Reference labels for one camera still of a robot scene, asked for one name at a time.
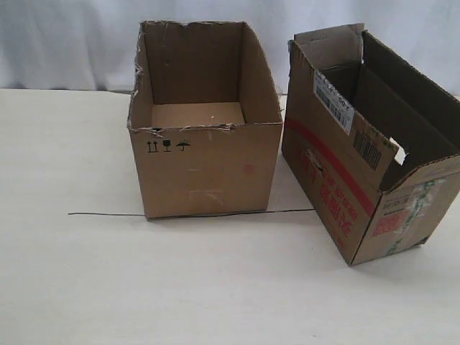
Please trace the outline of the thin dark line marker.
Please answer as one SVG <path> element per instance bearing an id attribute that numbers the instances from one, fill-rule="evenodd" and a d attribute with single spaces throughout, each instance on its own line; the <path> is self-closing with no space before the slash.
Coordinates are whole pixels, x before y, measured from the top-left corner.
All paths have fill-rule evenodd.
<path id="1" fill-rule="evenodd" d="M 71 212 L 69 216 L 126 216 L 126 217 L 142 217 L 146 219 L 168 219 L 168 218 L 212 218 L 212 217 L 223 217 L 223 216 L 240 216 L 240 215 L 252 215 L 252 214 L 274 214 L 274 213 L 295 213 L 295 212 L 309 212 L 315 211 L 314 208 L 297 208 L 297 209 L 285 209 L 285 210 L 265 210 L 265 211 L 242 211 L 242 212 L 231 212 L 231 213 L 216 213 L 216 214 L 198 214 L 198 215 L 182 215 L 182 216 L 160 216 L 160 217 L 146 217 L 140 213 L 95 213 L 95 212 Z"/>

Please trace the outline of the cardboard box with red print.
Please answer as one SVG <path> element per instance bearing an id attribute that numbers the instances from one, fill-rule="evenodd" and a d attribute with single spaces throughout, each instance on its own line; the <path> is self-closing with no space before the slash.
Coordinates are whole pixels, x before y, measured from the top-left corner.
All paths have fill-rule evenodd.
<path id="1" fill-rule="evenodd" d="M 362 23 L 289 46 L 282 154 L 346 263 L 425 244 L 459 193 L 459 101 Z"/>

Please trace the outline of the plain brown cardboard box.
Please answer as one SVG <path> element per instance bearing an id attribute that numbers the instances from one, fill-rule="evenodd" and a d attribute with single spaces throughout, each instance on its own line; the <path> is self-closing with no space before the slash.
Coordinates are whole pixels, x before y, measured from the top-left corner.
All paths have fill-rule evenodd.
<path id="1" fill-rule="evenodd" d="M 246 22 L 141 23 L 126 126 L 147 218 L 268 206 L 282 116 Z"/>

